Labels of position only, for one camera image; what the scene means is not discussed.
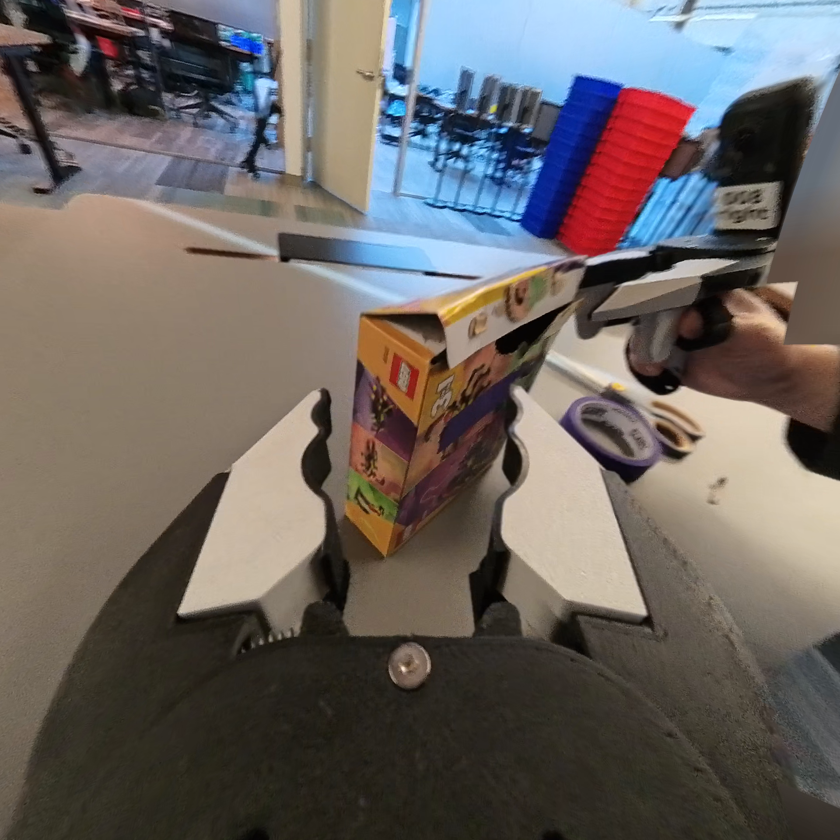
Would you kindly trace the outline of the stack of red bins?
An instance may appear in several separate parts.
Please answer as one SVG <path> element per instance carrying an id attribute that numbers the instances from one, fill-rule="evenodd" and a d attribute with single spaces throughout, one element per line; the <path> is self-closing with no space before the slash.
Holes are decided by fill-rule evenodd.
<path id="1" fill-rule="evenodd" d="M 661 92 L 622 89 L 559 227 L 558 242 L 580 256 L 614 250 L 696 110 Z"/>

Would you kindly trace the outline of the grey yellow scissors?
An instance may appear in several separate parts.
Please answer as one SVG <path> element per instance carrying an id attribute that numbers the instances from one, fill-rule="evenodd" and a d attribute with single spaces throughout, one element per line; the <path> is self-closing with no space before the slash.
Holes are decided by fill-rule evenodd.
<path id="1" fill-rule="evenodd" d="M 639 384 L 615 378 L 600 369 L 572 360 L 560 353 L 549 353 L 546 365 L 585 393 L 612 399 L 633 408 L 654 429 L 654 435 L 668 459 L 691 455 L 706 432 L 684 411 L 653 398 Z"/>

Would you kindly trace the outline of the yellow purple toy set box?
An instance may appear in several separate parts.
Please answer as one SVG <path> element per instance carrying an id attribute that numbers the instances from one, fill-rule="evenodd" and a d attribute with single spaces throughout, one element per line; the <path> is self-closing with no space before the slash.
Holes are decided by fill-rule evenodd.
<path id="1" fill-rule="evenodd" d="M 573 317 L 585 259 L 368 311 L 356 354 L 346 517 L 384 557 L 477 480 Z"/>

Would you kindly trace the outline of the purple tape roll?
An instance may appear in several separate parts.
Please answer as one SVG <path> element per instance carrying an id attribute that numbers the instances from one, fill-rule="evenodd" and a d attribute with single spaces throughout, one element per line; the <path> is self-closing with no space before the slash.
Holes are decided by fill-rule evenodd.
<path id="1" fill-rule="evenodd" d="M 663 457 L 655 430 L 644 415 L 602 395 L 573 401 L 560 425 L 600 467 L 627 484 L 639 480 Z"/>

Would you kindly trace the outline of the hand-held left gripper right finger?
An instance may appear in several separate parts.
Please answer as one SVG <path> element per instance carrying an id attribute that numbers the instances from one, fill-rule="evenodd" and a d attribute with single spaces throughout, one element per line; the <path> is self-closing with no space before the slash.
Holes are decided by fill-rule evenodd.
<path id="1" fill-rule="evenodd" d="M 648 604 L 607 487 L 613 475 L 518 385 L 506 433 L 507 487 L 493 508 L 488 550 L 469 575 L 476 626 L 502 602 L 545 641 L 579 616 L 644 625 Z"/>

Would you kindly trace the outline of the cream door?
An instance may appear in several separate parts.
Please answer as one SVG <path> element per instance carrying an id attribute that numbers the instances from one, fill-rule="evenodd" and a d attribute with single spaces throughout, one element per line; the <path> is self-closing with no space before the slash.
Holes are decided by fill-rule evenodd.
<path id="1" fill-rule="evenodd" d="M 384 84 L 388 1 L 309 1 L 307 177 L 366 214 Z"/>

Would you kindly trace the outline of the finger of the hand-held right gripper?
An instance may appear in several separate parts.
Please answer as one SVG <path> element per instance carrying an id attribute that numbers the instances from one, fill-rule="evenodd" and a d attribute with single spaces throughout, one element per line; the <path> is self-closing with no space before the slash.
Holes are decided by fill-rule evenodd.
<path id="1" fill-rule="evenodd" d="M 661 248 L 616 250 L 586 261 L 583 290 L 604 287 L 638 287 L 646 291 L 670 291 L 691 287 L 698 278 L 739 260 L 735 255 L 672 251 Z"/>
<path id="2" fill-rule="evenodd" d="M 602 284 L 581 292 L 581 306 L 574 322 L 582 340 L 594 338 L 602 329 L 643 316 L 688 306 L 697 299 L 699 276 L 646 277 L 623 284 Z"/>

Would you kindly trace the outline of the wooden desk black legs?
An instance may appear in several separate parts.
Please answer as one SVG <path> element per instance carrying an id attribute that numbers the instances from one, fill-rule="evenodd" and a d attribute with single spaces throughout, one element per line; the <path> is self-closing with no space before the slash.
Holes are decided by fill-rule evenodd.
<path id="1" fill-rule="evenodd" d="M 10 85 L 16 104 L 27 123 L 26 128 L 11 129 L 11 122 L 2 118 L 2 135 L 14 140 L 25 154 L 30 154 L 33 147 L 38 148 L 49 177 L 48 183 L 33 187 L 34 193 L 39 195 L 54 193 L 81 171 L 72 155 L 53 141 L 41 117 L 29 80 L 28 59 L 31 54 L 50 44 L 51 39 L 47 35 L 10 24 L 1 25 L 3 77 Z"/>

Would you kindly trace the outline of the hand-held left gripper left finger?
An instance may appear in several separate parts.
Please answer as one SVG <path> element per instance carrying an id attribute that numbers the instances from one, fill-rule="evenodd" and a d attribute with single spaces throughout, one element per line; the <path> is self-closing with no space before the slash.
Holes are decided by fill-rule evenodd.
<path id="1" fill-rule="evenodd" d="M 331 432 L 331 397 L 317 389 L 233 463 L 180 618 L 256 612 L 301 624 L 312 603 L 344 609 L 350 569 L 323 489 Z"/>

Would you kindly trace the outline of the person's right forearm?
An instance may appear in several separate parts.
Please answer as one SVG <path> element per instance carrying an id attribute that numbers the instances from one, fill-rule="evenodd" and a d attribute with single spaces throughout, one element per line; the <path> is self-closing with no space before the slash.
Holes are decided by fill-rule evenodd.
<path id="1" fill-rule="evenodd" d="M 839 480 L 839 416 L 828 432 L 791 419 L 786 430 L 786 445 L 809 472 Z"/>

